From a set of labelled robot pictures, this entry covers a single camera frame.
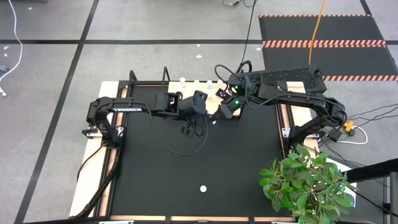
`black cable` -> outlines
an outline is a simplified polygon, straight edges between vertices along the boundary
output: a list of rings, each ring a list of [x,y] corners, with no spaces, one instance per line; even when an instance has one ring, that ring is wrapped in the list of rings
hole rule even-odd
[[[366,166],[366,165],[364,165],[364,164],[360,164],[360,163],[358,163],[358,162],[349,161],[349,160],[345,159],[340,153],[338,153],[338,152],[332,150],[331,147],[328,145],[327,142],[325,143],[325,146],[326,146],[326,148],[328,148],[331,152],[333,152],[333,153],[336,154],[338,157],[340,157],[340,158],[344,161],[344,163],[345,163],[349,168],[351,168],[351,167],[348,165],[348,162],[351,162],[351,163],[353,163],[353,164],[357,164],[357,165],[360,165],[360,166]],[[384,183],[382,183],[382,182],[380,182],[380,181],[378,181],[378,180],[374,180],[374,181],[376,181],[377,183],[379,183],[379,184],[381,184],[381,185],[383,185],[383,186],[385,186],[385,187],[390,187],[390,186],[388,186],[388,185],[386,185],[386,184],[384,184]]]
[[[79,180],[79,176],[80,176],[80,172],[81,170],[84,168],[84,166],[86,165],[86,163],[93,157],[95,156],[101,149],[103,148],[103,146],[100,146],[94,153],[92,153],[91,156],[89,156],[80,166],[79,171],[77,172],[77,180]]]
[[[225,0],[223,0],[221,3],[222,3],[222,5],[224,5],[224,6],[226,6],[226,7],[235,7],[236,5],[238,5],[241,1],[243,1],[243,0],[238,0],[238,1],[236,1],[235,3],[230,3],[230,4],[225,4]]]
[[[255,1],[253,3],[253,7],[251,9],[251,16],[250,16],[250,23],[249,23],[249,29],[248,29],[248,36],[246,37],[246,43],[244,45],[244,50],[243,50],[243,57],[242,57],[242,61],[241,64],[243,63],[244,60],[244,56],[246,54],[246,48],[248,47],[248,42],[249,42],[249,34],[250,34],[250,28],[251,28],[251,21],[253,20],[253,13],[254,13],[254,6],[256,6],[257,1]]]
[[[369,119],[369,118],[358,117],[358,118],[354,118],[354,119],[350,119],[350,120],[353,121],[353,120],[356,120],[356,119],[364,119],[364,120],[367,120],[367,121],[378,121],[378,120],[381,120],[381,119],[384,119],[384,118],[395,118],[396,116],[398,116],[398,114],[391,115],[391,116],[383,116],[383,117],[377,118],[377,119]]]
[[[367,197],[365,197],[365,196],[363,196],[362,194],[360,194],[357,190],[353,190],[353,189],[351,189],[351,190],[352,190],[354,193],[356,193],[357,195],[359,195],[361,198],[367,200],[369,203],[371,203],[371,204],[374,205],[375,207],[380,208],[383,212],[385,212],[385,213],[387,213],[387,214],[389,214],[389,215],[392,215],[392,216],[395,216],[395,217],[398,218],[398,215],[395,214],[394,212],[392,212],[392,211],[390,211],[390,210],[388,210],[388,209],[385,209],[385,208],[383,208],[382,206],[380,206],[380,205],[374,203],[373,201],[371,201],[371,200],[368,199]]]
[[[214,72],[216,73],[216,76],[217,76],[221,81],[223,81],[223,83],[225,83],[225,84],[228,84],[228,82],[227,82],[225,79],[223,79],[223,78],[221,77],[221,75],[218,74],[218,72],[217,72],[217,68],[218,68],[218,67],[221,67],[221,68],[223,68],[223,69],[229,71],[230,74],[233,75],[233,76],[235,76],[235,77],[241,78],[241,77],[237,76],[234,72],[232,72],[232,70],[229,69],[227,66],[218,64],[218,65],[216,65],[216,66],[214,67]]]
[[[246,0],[243,0],[243,4],[244,4],[244,7],[253,7],[254,6],[254,4],[257,2],[258,0],[254,0],[254,3],[253,3],[253,5],[251,5],[251,6],[248,6],[247,4],[246,4]]]
[[[365,112],[363,112],[363,113],[354,114],[354,115],[352,115],[352,116],[349,116],[348,119],[350,119],[350,118],[352,118],[352,117],[354,117],[354,116],[357,116],[357,115],[364,115],[364,114],[366,114],[366,113],[370,113],[370,112],[373,112],[373,111],[376,111],[376,110],[379,110],[379,109],[388,108],[388,107],[397,106],[397,105],[398,105],[398,103],[395,103],[395,104],[393,104],[393,105],[388,105],[388,106],[382,106],[382,107],[379,107],[379,108],[376,108],[376,109],[373,109],[373,110],[365,111]]]
[[[150,125],[152,126],[153,131],[154,131],[154,132],[157,132],[156,128],[154,127],[154,120],[153,120],[153,118],[152,118],[152,113],[150,112],[150,107],[148,106],[148,104],[143,103],[143,102],[138,102],[138,101],[133,101],[132,103],[137,103],[137,104],[144,105],[144,106],[148,109],[148,114],[149,114],[149,119],[150,119]],[[197,152],[205,145],[206,140],[207,140],[207,136],[208,136],[208,125],[207,125],[206,115],[203,115],[203,118],[204,118],[204,120],[205,120],[205,128],[206,128],[206,131],[205,131],[205,139],[203,140],[202,144],[201,144],[196,150],[194,150],[194,151],[192,151],[192,152],[189,152],[189,153],[176,152],[176,151],[173,151],[173,150],[169,149],[169,148],[161,141],[162,146],[163,146],[167,151],[169,151],[169,152],[171,152],[171,153],[173,153],[173,154],[179,155],[179,156],[191,156],[191,155],[197,153]]]

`wire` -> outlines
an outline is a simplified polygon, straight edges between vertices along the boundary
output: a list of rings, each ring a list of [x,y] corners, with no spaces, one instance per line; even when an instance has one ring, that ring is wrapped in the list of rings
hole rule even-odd
[[[355,162],[355,161],[350,161],[350,160],[345,159],[340,153],[338,153],[338,152],[332,150],[331,147],[328,145],[328,143],[325,143],[325,146],[326,146],[326,148],[328,148],[331,152],[333,152],[334,154],[336,154],[336,156],[340,157],[340,158],[344,161],[344,163],[346,164],[346,166],[349,167],[350,169],[352,169],[352,168],[348,165],[348,162],[351,162],[351,163],[353,163],[353,164],[357,164],[357,165],[359,165],[359,166],[366,166],[366,165],[364,165],[364,164],[361,164],[361,163],[358,163],[358,162]],[[386,184],[383,184],[382,182],[380,182],[380,181],[378,181],[378,180],[375,180],[375,179],[373,179],[373,180],[376,181],[376,182],[378,182],[379,184],[385,186],[385,187],[390,187],[390,186],[388,186],[388,185],[386,185]]]
[[[154,131],[154,132],[157,132],[156,128],[154,127],[154,120],[153,120],[153,118],[152,118],[152,112],[150,112],[150,107],[148,106],[148,104],[146,104],[146,103],[144,103],[144,102],[140,102],[140,101],[133,101],[132,103],[144,105],[144,106],[148,109],[148,114],[149,114],[149,119],[150,119],[150,125],[152,126],[153,131]],[[206,143],[206,141],[207,141],[207,136],[208,136],[208,125],[207,125],[206,115],[203,115],[203,118],[204,118],[204,120],[205,120],[205,128],[206,128],[206,131],[205,131],[205,139],[203,140],[202,144],[201,144],[196,150],[194,150],[194,151],[192,151],[192,152],[189,152],[189,153],[181,153],[181,152],[176,152],[176,151],[173,151],[173,150],[169,149],[163,142],[161,142],[161,143],[162,143],[162,146],[163,146],[167,151],[169,151],[169,152],[171,152],[171,153],[173,153],[173,154],[179,155],[179,156],[191,156],[191,155],[197,153],[197,152],[205,145],[205,143]]]
[[[234,72],[232,72],[231,69],[229,69],[227,66],[218,64],[218,65],[216,65],[216,66],[214,67],[214,72],[216,73],[216,76],[217,76],[221,81],[223,81],[223,83],[225,83],[225,84],[228,84],[228,82],[227,82],[225,79],[223,79],[223,78],[221,77],[221,75],[218,74],[218,72],[217,72],[217,68],[218,68],[218,67],[224,68],[225,70],[229,71],[231,75],[233,75],[233,76],[235,76],[235,77],[237,77],[237,78],[241,78],[241,77],[237,76]]]
[[[86,166],[86,163],[93,157],[95,156],[101,149],[103,148],[103,146],[100,146],[94,153],[92,153],[91,156],[89,156],[80,166],[79,171],[77,172],[77,180],[79,180],[79,176],[80,176],[80,172],[81,170],[84,168],[84,166]]]
[[[323,14],[323,10],[325,9],[325,6],[326,6],[326,2],[327,2],[327,0],[323,0],[323,5],[322,5],[322,8],[321,8],[321,11],[319,12],[317,24],[316,24],[315,29],[314,29],[313,34],[312,34],[312,39],[311,39],[311,44],[310,44],[310,54],[309,54],[309,56],[308,56],[308,64],[309,64],[309,65],[311,65],[311,56],[312,56],[313,41],[315,40],[315,36],[316,36],[316,34],[317,34],[317,30],[318,30],[319,23],[320,23],[320,21],[321,21],[321,17],[322,17],[322,14]]]
[[[339,143],[347,143],[347,144],[357,144],[357,145],[363,145],[368,143],[368,135],[366,134],[365,130],[359,126],[353,126],[353,128],[359,128],[359,130],[361,130],[363,132],[363,134],[365,135],[365,142],[350,142],[350,141],[337,141]]]
[[[235,7],[237,4],[239,4],[239,2],[241,2],[242,0],[240,0],[240,1],[237,1],[237,2],[235,2],[235,3],[230,3],[229,2],[229,4],[225,4],[225,0],[223,0],[221,3],[222,3],[222,5],[224,5],[224,6],[226,6],[226,7]]]
[[[10,71],[6,72],[2,77],[0,77],[0,93],[2,93],[3,96],[7,96],[7,93],[1,88],[1,81],[4,77],[8,76],[12,71],[14,71],[18,67],[18,65],[20,64],[20,62],[22,60],[22,53],[24,52],[24,46],[23,46],[22,42],[18,39],[18,36],[17,36],[17,14],[15,13],[15,9],[11,3],[11,0],[8,0],[8,2],[11,6],[12,13],[14,15],[14,35],[15,35],[15,38],[18,40],[19,44],[21,45],[21,52],[19,54],[19,60],[15,64],[14,68],[12,68]]]
[[[398,215],[395,214],[394,212],[392,212],[392,211],[390,211],[390,210],[388,210],[388,209],[385,209],[385,208],[383,208],[382,206],[380,206],[380,205],[374,203],[373,201],[371,201],[371,200],[368,199],[367,197],[365,197],[365,196],[363,196],[362,194],[360,194],[357,190],[353,190],[353,189],[351,189],[351,190],[352,190],[353,192],[355,192],[357,195],[359,195],[361,198],[367,200],[369,203],[371,203],[371,204],[374,205],[375,207],[380,208],[383,212],[385,212],[385,213],[387,213],[387,214],[389,214],[389,215],[392,215],[392,216],[395,216],[395,217],[398,218]]]
[[[248,6],[247,4],[246,4],[246,0],[243,0],[243,4],[244,4],[244,7],[253,7],[254,6],[254,4],[257,2],[258,0],[254,0],[254,3],[253,3],[253,5],[251,5],[251,6]]]
[[[388,105],[388,106],[382,106],[382,107],[379,107],[379,108],[376,108],[376,109],[373,109],[373,110],[365,111],[365,112],[363,112],[363,113],[354,114],[354,115],[352,115],[352,116],[349,116],[348,119],[351,119],[352,117],[354,117],[354,116],[356,116],[356,115],[364,115],[364,114],[366,114],[366,113],[370,113],[370,112],[373,112],[373,111],[376,111],[376,110],[379,110],[379,109],[388,108],[388,107],[397,106],[397,105],[398,105],[398,103],[395,103],[395,104],[393,104],[393,105]]]
[[[257,1],[254,1],[253,7],[252,7],[252,9],[251,9],[250,22],[249,22],[249,29],[248,29],[248,36],[246,37],[246,43],[245,43],[245,45],[244,45],[243,57],[242,57],[241,64],[242,64],[243,61],[244,61],[244,56],[245,56],[245,54],[246,54],[246,48],[248,47],[249,34],[250,34],[250,28],[251,28],[251,21],[253,20],[254,6],[256,6],[256,3],[257,3],[257,2],[258,2],[258,0],[257,0]]]

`white ball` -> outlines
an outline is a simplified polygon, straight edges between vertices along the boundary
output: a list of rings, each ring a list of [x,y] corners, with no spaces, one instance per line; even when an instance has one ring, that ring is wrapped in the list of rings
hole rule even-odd
[[[205,193],[206,190],[207,190],[206,186],[204,186],[204,185],[200,186],[200,192]]]

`green leaf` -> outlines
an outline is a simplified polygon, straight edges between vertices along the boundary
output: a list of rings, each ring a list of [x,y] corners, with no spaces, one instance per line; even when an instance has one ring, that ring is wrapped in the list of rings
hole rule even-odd
[[[310,177],[310,178],[308,178],[308,179],[305,179],[305,182],[309,185],[309,186],[313,186],[313,179],[312,179],[312,177]]]
[[[303,189],[301,181],[299,181],[297,179],[292,180],[292,185],[293,185],[293,187],[295,187],[297,189]]]
[[[304,184],[304,185],[303,185],[303,189],[304,189],[306,192],[311,192],[312,187],[310,187],[308,184]]]
[[[288,157],[289,158],[291,158],[291,159],[297,159],[297,158],[299,158],[299,155],[297,155],[296,153],[290,153],[289,155],[288,155]]]
[[[286,189],[289,186],[288,182],[283,182],[282,183],[282,189]]]
[[[352,207],[351,205],[351,200],[342,196],[342,195],[332,195],[331,196],[332,199],[339,205],[343,206],[343,207]]]
[[[323,164],[324,163],[324,160],[321,157],[316,158],[315,161],[317,162],[317,164]]]
[[[297,192],[290,192],[289,193],[289,199],[292,201],[292,202],[296,202],[297,201],[297,199],[299,198],[299,194],[297,193]]]
[[[356,187],[352,186],[350,183],[346,182],[346,186],[351,190],[358,190]]]
[[[279,200],[283,200],[284,199],[284,192],[283,191],[280,191],[278,193],[278,198],[279,198]]]
[[[293,216],[293,217],[299,217],[299,216],[303,215],[304,212],[305,212],[304,209],[303,209],[303,210],[296,210],[296,211],[293,212],[293,215],[292,215],[292,216]]]
[[[275,212],[279,212],[280,210],[280,203],[272,201],[272,208],[275,210]]]
[[[274,175],[274,173],[273,173],[271,170],[262,169],[262,170],[260,171],[260,175],[269,176],[269,175]]]
[[[266,185],[269,185],[269,179],[267,179],[267,178],[261,179],[260,180],[260,186],[263,187],[263,186],[266,186]]]
[[[312,174],[321,175],[321,173],[320,173],[319,170],[317,170],[317,169],[309,168],[309,170],[311,171]]]
[[[326,188],[326,184],[325,183],[317,183],[315,186],[315,190],[323,190]]]
[[[322,190],[320,194],[330,194],[337,186],[337,184],[331,184],[325,190]]]
[[[322,210],[322,216],[323,216],[323,221],[326,224],[329,224],[330,223],[330,217],[329,217],[329,214],[327,212],[325,212],[324,209]]]
[[[319,224],[326,224],[325,220],[323,219],[323,215],[319,217]]]
[[[353,197],[352,195],[347,194],[346,192],[343,192],[343,193],[342,193],[342,196],[344,196],[345,198],[347,198],[348,200],[350,200],[350,202],[351,202],[351,206],[350,206],[350,207],[353,207],[353,206],[354,206],[355,199],[354,199],[354,197]]]
[[[306,155],[308,158],[311,157],[310,152],[305,147],[303,147],[303,154]]]
[[[286,158],[286,159],[282,160],[282,162],[283,162],[285,165],[289,166],[289,167],[290,167],[293,163],[295,163],[295,161],[294,161],[293,159],[291,159],[291,158]]]
[[[325,159],[325,158],[328,157],[328,156],[329,156],[329,154],[323,152],[323,153],[319,154],[318,157],[321,157],[322,159]]]
[[[286,196],[284,197],[284,200],[282,201],[282,203],[280,203],[280,205],[289,209],[293,208],[294,206],[294,204]]]
[[[309,171],[302,171],[302,172],[296,173],[294,175],[294,177],[297,179],[305,180],[305,179],[311,177],[311,173]]]
[[[344,176],[343,176],[343,182],[347,181],[347,172],[344,172]]]
[[[273,196],[276,195],[276,190],[268,190],[268,191],[266,192],[266,194],[267,194],[268,196],[270,196],[270,197],[273,197]]]
[[[305,215],[305,223],[318,224],[317,218],[314,215],[311,215],[311,214],[306,214]]]
[[[298,199],[296,206],[299,210],[304,209],[305,202],[307,202],[307,194],[301,194]]]
[[[305,166],[305,165],[307,165],[307,164],[296,162],[296,163],[293,163],[290,167],[291,168],[298,168],[298,167],[302,167],[302,166]]]
[[[273,184],[279,184],[282,181],[280,177],[274,177],[270,180],[271,183]]]
[[[300,218],[298,218],[298,224],[304,224],[305,222],[305,215],[301,215]]]
[[[286,188],[286,192],[292,192],[293,190],[294,190],[294,188],[290,187],[290,186]]]
[[[272,161],[272,170],[275,170],[276,168],[276,159],[274,159],[274,161]]]

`black tabletop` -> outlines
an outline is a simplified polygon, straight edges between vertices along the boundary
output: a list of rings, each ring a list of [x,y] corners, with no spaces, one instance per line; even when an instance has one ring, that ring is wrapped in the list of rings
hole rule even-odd
[[[154,104],[159,87],[134,87],[133,98]],[[180,134],[182,122],[131,113],[112,215],[288,217],[276,213],[259,186],[259,171],[282,158],[275,106],[245,108],[240,120],[208,127],[204,147],[188,157],[167,152],[195,150],[203,141]],[[200,192],[205,185],[207,191]]]

